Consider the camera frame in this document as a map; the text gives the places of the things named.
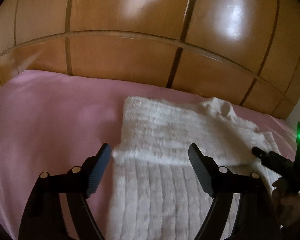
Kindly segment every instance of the white towel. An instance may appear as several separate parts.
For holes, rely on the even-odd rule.
[[[279,152],[271,132],[237,117],[229,102],[212,98],[176,105],[127,98],[121,144],[112,153],[107,239],[194,239],[212,199],[189,162],[191,143],[234,173],[258,172],[269,189],[279,177],[251,153],[253,146]],[[235,195],[223,237],[231,234],[238,201]]]

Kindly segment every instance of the hand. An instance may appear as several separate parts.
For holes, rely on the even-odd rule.
[[[288,227],[300,218],[300,191],[297,194],[287,193],[288,183],[282,177],[272,186],[276,187],[272,192],[272,202],[279,224]]]

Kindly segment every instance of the black device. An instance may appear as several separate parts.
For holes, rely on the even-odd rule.
[[[66,174],[42,172],[27,201],[19,229],[19,240],[73,240],[68,236],[59,193],[66,193],[69,210],[80,240],[104,240],[86,202],[99,185],[110,158],[103,144],[97,155]],[[229,215],[234,193],[241,193],[237,217],[228,240],[282,240],[270,196],[257,173],[233,174],[203,156],[196,144],[189,147],[189,160],[213,203],[195,240],[219,240]]]
[[[86,199],[96,192],[110,159],[106,143],[97,155],[66,174],[42,172],[28,198],[19,228],[19,240],[74,240],[67,234],[59,193],[66,193],[70,214],[80,240],[104,240]]]
[[[294,162],[284,158],[274,151],[266,153],[258,147],[252,148],[252,153],[261,160],[261,164],[281,175],[288,183],[287,192],[300,191],[300,122],[297,128],[297,151]]]
[[[282,239],[271,198],[259,174],[233,174],[204,156],[195,143],[190,145],[188,155],[203,191],[213,198],[195,240],[220,240],[234,193],[240,193],[240,202],[231,236],[226,240]]]

